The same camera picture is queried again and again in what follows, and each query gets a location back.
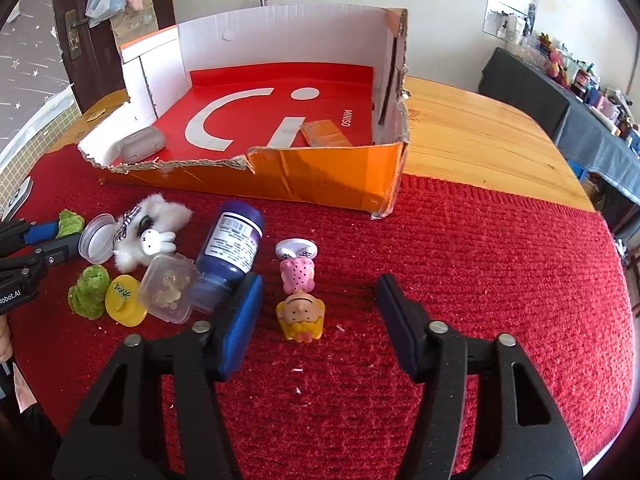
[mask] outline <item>plastic bag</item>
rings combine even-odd
[[[89,27],[108,20],[127,5],[126,0],[87,0],[85,16],[89,17]]]

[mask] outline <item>white plush toy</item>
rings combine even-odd
[[[159,233],[155,229],[147,229],[140,237],[142,251],[147,256],[154,256],[158,253],[175,253],[176,247],[172,242],[175,240],[175,233],[165,231]]]
[[[163,243],[170,244],[172,251],[175,251],[175,245],[171,243],[175,239],[174,233],[182,229],[190,219],[191,210],[182,204],[167,202],[159,193],[146,197],[135,208],[118,218],[118,231],[113,239],[113,253],[118,270],[126,274],[138,265],[148,267],[156,254],[148,254],[143,250],[140,238],[148,230],[153,229],[160,237],[173,235],[171,240],[159,240],[159,243],[161,248]]]

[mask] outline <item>bottle label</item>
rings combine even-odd
[[[246,273],[254,264],[261,237],[260,228],[251,220],[225,212],[213,229],[204,253],[225,260]]]

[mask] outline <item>girl figurine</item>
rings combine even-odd
[[[286,300],[276,307],[278,322],[287,340],[311,343],[320,339],[324,324],[324,303],[309,293],[314,290],[318,255],[315,243],[303,238],[288,238],[276,245],[280,276]]]

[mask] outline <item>figurine face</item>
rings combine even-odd
[[[319,317],[324,316],[324,304],[311,294],[304,292],[292,294],[283,303],[278,317],[288,325],[302,321],[315,323]]]

